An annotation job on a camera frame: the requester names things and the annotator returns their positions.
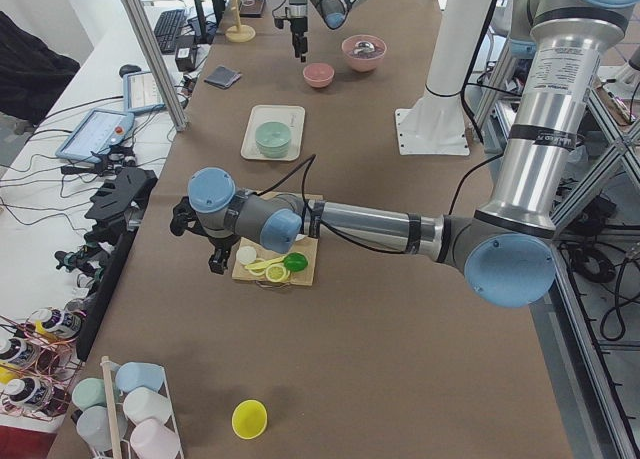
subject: black fabric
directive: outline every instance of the black fabric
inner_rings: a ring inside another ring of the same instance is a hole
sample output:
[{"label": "black fabric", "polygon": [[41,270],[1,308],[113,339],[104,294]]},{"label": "black fabric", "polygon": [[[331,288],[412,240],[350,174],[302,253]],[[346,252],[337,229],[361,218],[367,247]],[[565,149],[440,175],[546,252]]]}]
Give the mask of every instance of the black fabric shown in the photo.
[{"label": "black fabric", "polygon": [[38,124],[78,69],[0,11],[0,111]]}]

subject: white desk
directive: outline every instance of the white desk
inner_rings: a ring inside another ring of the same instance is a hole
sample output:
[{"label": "white desk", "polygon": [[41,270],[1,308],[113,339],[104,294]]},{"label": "white desk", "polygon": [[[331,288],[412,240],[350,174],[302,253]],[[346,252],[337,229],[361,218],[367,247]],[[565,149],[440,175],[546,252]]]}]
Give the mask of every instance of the white desk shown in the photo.
[{"label": "white desk", "polygon": [[[147,8],[151,24],[155,24],[160,12],[164,9],[166,8]],[[198,62],[208,53],[209,46],[201,46],[199,49]],[[173,55],[166,55],[164,58],[169,71],[177,73]],[[123,64],[137,64],[143,70],[146,68],[146,61],[126,16],[114,18],[111,30],[95,48],[51,112],[102,97],[121,95],[122,79],[118,71]],[[74,109],[44,121],[40,129],[73,130],[86,112],[94,107],[122,110],[122,106],[120,99]],[[136,125],[143,123],[148,117],[146,114],[138,116]],[[174,135],[175,129],[169,115],[166,112],[158,113],[148,126],[136,134],[135,153],[138,164],[145,169],[154,170],[159,176]],[[66,136],[67,134],[56,132],[34,136],[13,162],[12,167],[19,170],[27,169],[34,154],[53,157]],[[28,172],[7,171],[0,180],[0,197],[6,204],[22,207],[62,209],[78,205],[66,213],[74,227],[90,230],[94,222],[84,218],[84,214],[91,207],[91,203],[88,203],[89,198],[95,192],[90,189],[99,187],[104,178],[87,174],[84,175],[85,180],[94,180],[85,184],[80,180],[72,181],[77,176],[70,176],[65,180],[64,195],[73,194],[73,196],[62,198],[60,181],[63,176],[59,167],[67,163],[60,159],[35,157]],[[43,169],[50,170],[16,181]],[[36,182],[13,187],[14,184],[28,183],[33,180],[52,182]],[[55,213],[55,211],[12,210],[24,222],[36,221]],[[84,232],[74,231],[63,216],[46,219],[32,226],[24,226],[16,222],[7,210],[0,212],[0,244],[2,245],[0,314],[13,320],[20,320],[40,307],[62,307],[75,297],[84,297],[85,292],[76,289],[77,272],[69,274],[63,270],[56,270],[57,261],[54,258],[54,252],[57,250],[73,251],[84,244],[82,237]],[[0,337],[9,335],[3,330],[0,330],[0,334],[2,335]],[[0,425],[43,431],[57,429],[61,420],[62,418],[60,421],[45,423],[0,415]]]}]

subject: green lime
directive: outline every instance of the green lime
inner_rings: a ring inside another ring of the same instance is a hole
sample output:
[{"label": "green lime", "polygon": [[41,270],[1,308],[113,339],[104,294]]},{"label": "green lime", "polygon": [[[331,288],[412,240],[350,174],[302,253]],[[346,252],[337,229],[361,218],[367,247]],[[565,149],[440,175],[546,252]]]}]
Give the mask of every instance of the green lime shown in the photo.
[{"label": "green lime", "polygon": [[299,252],[292,252],[291,254],[287,254],[282,261],[284,267],[286,267],[291,272],[300,272],[309,265],[309,261],[304,257],[304,254],[300,254]]}]

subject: red object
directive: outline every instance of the red object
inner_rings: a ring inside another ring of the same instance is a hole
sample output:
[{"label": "red object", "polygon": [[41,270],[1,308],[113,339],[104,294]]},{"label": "red object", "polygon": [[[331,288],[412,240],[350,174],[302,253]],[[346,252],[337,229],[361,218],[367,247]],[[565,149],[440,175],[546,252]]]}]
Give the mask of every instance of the red object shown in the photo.
[{"label": "red object", "polygon": [[55,434],[0,426],[2,459],[46,459]]}]

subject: green bowl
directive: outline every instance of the green bowl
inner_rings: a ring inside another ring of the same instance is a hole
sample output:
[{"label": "green bowl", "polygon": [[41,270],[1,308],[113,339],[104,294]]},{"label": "green bowl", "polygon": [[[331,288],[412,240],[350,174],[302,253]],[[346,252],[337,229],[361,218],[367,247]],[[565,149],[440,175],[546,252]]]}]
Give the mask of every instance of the green bowl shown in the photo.
[{"label": "green bowl", "polygon": [[256,129],[255,140],[263,156],[278,159],[287,155],[291,144],[291,129],[282,122],[265,122]]}]

